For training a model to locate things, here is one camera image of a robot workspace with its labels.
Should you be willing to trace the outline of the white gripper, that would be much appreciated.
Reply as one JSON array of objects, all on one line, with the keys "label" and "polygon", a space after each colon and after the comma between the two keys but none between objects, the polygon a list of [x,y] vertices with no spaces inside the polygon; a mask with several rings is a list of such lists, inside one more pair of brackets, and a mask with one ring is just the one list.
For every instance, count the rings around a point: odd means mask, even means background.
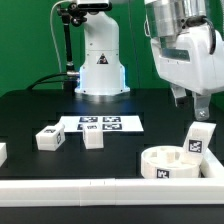
[{"label": "white gripper", "polygon": [[160,42],[156,38],[151,40],[157,72],[171,83],[175,105],[183,107],[185,89],[193,91],[197,121],[205,121],[210,116],[211,96],[207,94],[224,91],[224,41],[218,31],[215,34],[213,54],[209,53],[211,40],[207,25],[189,28],[186,33],[178,35],[174,48],[168,48],[169,53],[165,56],[162,55]]}]

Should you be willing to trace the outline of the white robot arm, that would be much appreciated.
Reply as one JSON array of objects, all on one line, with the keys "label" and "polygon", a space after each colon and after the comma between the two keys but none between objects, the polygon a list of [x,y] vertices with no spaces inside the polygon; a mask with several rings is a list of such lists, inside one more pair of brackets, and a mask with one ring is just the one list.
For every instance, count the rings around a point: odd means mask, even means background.
[{"label": "white robot arm", "polygon": [[[119,61],[119,27],[105,12],[115,0],[76,0],[86,14],[85,62],[76,91],[89,96],[127,92]],[[209,118],[213,93],[224,91],[224,40],[206,15],[205,0],[144,0],[145,34],[160,78],[168,81],[180,106],[186,92],[194,98],[195,117]]]}]

